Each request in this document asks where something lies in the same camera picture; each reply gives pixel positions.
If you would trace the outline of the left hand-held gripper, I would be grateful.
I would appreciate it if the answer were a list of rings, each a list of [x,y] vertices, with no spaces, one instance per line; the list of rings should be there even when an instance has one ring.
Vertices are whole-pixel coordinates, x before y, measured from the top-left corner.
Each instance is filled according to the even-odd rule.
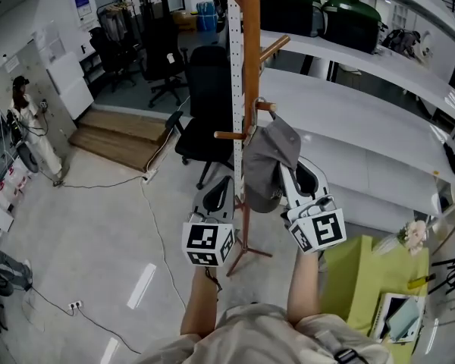
[[[217,268],[226,262],[234,245],[234,197],[231,176],[214,179],[196,194],[182,230],[182,250],[192,265]]]

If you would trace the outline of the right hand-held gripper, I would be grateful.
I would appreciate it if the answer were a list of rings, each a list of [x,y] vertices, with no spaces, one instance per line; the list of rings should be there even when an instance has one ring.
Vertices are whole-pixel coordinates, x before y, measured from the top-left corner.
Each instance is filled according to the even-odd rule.
[[[342,209],[334,204],[329,194],[327,177],[314,163],[300,157],[300,191],[315,201],[300,205],[300,191],[293,170],[279,165],[284,194],[292,209],[281,214],[284,225],[303,254],[323,251],[345,241]]]

